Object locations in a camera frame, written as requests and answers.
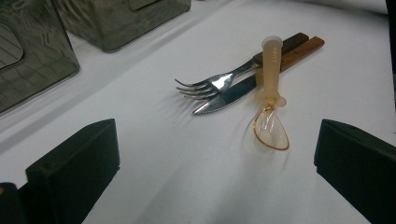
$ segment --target translucent orange spoon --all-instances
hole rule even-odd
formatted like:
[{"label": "translucent orange spoon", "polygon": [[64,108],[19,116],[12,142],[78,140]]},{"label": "translucent orange spoon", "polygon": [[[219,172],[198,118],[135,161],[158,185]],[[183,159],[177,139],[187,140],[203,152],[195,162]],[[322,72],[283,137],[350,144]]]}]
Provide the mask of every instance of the translucent orange spoon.
[{"label": "translucent orange spoon", "polygon": [[261,88],[255,96],[264,107],[253,125],[256,138],[266,147],[277,150],[286,150],[290,145],[288,135],[276,115],[276,105],[286,104],[285,98],[277,91],[282,45],[282,39],[277,36],[269,36],[262,41],[264,88]]}]

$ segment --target dark wooden handle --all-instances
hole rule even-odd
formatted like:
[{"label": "dark wooden handle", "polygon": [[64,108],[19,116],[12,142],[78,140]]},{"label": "dark wooden handle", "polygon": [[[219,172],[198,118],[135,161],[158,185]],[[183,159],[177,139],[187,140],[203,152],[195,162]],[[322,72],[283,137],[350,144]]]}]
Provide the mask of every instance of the dark wooden handle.
[{"label": "dark wooden handle", "polygon": [[[291,36],[283,41],[282,46],[282,57],[284,54],[290,52],[291,50],[299,47],[304,42],[308,41],[309,37],[303,33],[298,33],[297,35]],[[253,56],[252,61],[256,64],[262,65],[262,52]]]},{"label": "dark wooden handle", "polygon": [[320,49],[324,45],[324,40],[317,36],[312,37],[296,49],[282,55],[282,62],[280,64],[280,71],[283,72],[290,68],[306,56],[312,54],[316,50]]}]

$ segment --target white tablecloth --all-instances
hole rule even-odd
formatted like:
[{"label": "white tablecloth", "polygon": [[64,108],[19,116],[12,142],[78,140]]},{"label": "white tablecloth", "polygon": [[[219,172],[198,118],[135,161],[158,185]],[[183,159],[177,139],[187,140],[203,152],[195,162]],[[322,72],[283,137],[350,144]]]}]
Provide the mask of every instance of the white tablecloth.
[{"label": "white tablecloth", "polygon": [[[190,12],[113,54],[70,35],[80,72],[0,117],[0,182],[21,187],[34,161],[84,126],[114,118],[120,170],[86,224],[368,223],[313,161],[323,119],[396,146],[386,5],[313,2],[192,0]],[[233,70],[268,35],[299,32],[326,44],[281,75],[286,152],[253,144],[253,92],[194,116],[201,103],[175,89],[174,78]]]}]

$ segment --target knife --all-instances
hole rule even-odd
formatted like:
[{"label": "knife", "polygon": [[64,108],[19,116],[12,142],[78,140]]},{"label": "knife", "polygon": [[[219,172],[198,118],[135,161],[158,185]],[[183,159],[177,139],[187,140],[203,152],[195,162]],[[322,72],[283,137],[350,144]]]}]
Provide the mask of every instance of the knife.
[{"label": "knife", "polygon": [[[294,64],[317,51],[324,45],[324,40],[314,36],[310,40],[304,42],[302,45],[296,49],[284,54],[282,56],[282,62],[280,65],[280,72],[292,67]],[[212,113],[222,108],[236,102],[248,92],[256,88],[256,76],[252,75],[245,78],[244,80],[238,82],[230,89],[222,92],[209,102],[195,109],[192,113],[194,115],[203,115],[207,113]]]}]

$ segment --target utensil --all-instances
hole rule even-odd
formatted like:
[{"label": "utensil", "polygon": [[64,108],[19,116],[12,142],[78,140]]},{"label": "utensil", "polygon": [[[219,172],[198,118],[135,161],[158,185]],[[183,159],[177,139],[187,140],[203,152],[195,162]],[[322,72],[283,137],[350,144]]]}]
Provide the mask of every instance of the utensil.
[{"label": "utensil", "polygon": [[[280,72],[290,68],[300,60],[320,49],[324,45],[324,40],[319,37],[312,37],[298,48],[282,55],[282,62],[280,65]],[[248,94],[256,87],[255,75],[245,78],[244,80],[236,83],[230,89],[223,91],[209,102],[201,105],[192,113],[194,115],[203,115],[211,112],[221,110],[222,108],[236,102],[243,96]]]},{"label": "utensil", "polygon": [[254,120],[253,131],[260,143],[266,147],[286,150],[289,138],[276,115],[276,105],[286,105],[286,100],[277,91],[280,71],[282,39],[269,36],[262,41],[263,86],[256,92],[256,99],[264,104],[262,112]]},{"label": "utensil", "polygon": [[[283,43],[282,54],[290,52],[308,39],[309,37],[303,33],[298,33],[289,37]],[[249,61],[231,72],[215,75],[194,84],[185,84],[177,79],[175,79],[175,81],[184,86],[184,88],[177,87],[177,89],[180,90],[180,93],[184,94],[185,97],[193,100],[210,100],[219,95],[222,91],[229,89],[235,78],[261,66],[262,53],[258,53]]]}]

